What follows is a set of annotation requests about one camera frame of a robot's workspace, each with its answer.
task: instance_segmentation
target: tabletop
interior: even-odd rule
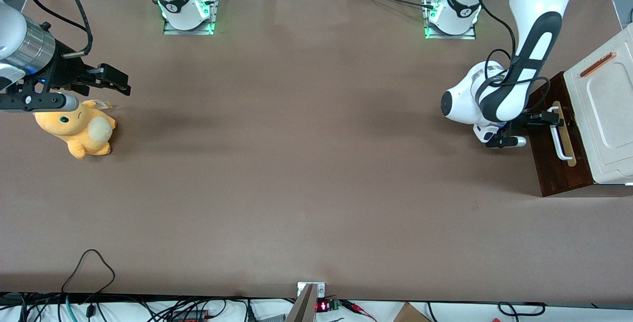
[[[119,128],[83,161],[0,114],[2,290],[58,291],[97,248],[106,292],[633,302],[630,198],[540,198],[529,147],[488,150],[442,116],[443,92],[509,48],[489,16],[477,40],[426,40],[420,9],[389,0],[221,0],[215,35],[163,36],[151,0],[81,1],[86,63],[132,95],[92,90]],[[508,0],[486,4],[513,24]],[[571,0],[542,74],[619,30],[610,0]],[[68,290],[108,278],[91,256]]]

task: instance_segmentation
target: yellow plush toy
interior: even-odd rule
[[[108,140],[117,126],[114,119],[95,109],[96,106],[97,101],[84,101],[72,112],[37,112],[33,115],[43,130],[65,141],[73,157],[83,160],[86,153],[108,155]]]

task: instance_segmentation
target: white box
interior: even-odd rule
[[[601,184],[633,184],[633,24],[565,72],[591,174]],[[581,77],[597,61],[615,57]]]

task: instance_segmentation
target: metal bracket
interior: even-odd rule
[[[297,283],[297,296],[301,295],[301,292],[307,284],[316,284],[317,297],[323,299],[325,297],[325,283],[316,283],[312,281],[301,281]]]
[[[213,35],[215,31],[215,18],[218,14],[218,0],[208,0],[209,4],[209,17],[200,23],[197,27],[190,30],[179,30],[171,26],[165,19],[165,25],[163,26],[163,34],[165,35]]]
[[[477,38],[477,34],[475,33],[475,23],[477,22],[477,18],[475,18],[475,22],[473,25],[470,25],[470,29],[466,31],[466,33],[459,35],[446,34],[443,31],[439,30],[439,28],[429,21],[429,18],[435,16],[435,12],[437,11],[437,7],[441,4],[442,0],[422,0],[422,4],[430,4],[434,8],[433,9],[422,9],[422,16],[424,18],[424,37],[426,39],[457,39],[457,40],[475,40]]]

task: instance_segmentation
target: metal handle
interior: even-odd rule
[[[551,106],[547,111],[554,112],[557,110],[558,106]],[[549,130],[552,133],[552,140],[554,141],[554,148],[556,148],[556,156],[563,161],[571,161],[574,160],[573,157],[568,157],[565,155],[563,151],[563,146],[560,143],[560,136],[558,135],[558,127],[557,126],[549,126]]]

